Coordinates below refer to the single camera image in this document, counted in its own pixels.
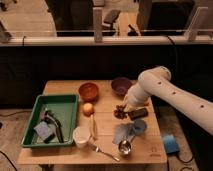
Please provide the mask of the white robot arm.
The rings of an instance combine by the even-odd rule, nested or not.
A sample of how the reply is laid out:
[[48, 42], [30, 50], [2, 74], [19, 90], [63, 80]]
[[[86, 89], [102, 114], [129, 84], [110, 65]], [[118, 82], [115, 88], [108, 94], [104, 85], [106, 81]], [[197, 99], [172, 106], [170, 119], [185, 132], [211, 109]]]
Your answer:
[[141, 107], [154, 95], [213, 136], [213, 103], [176, 87], [170, 80], [171, 72], [164, 66], [143, 71], [124, 97], [125, 108]]

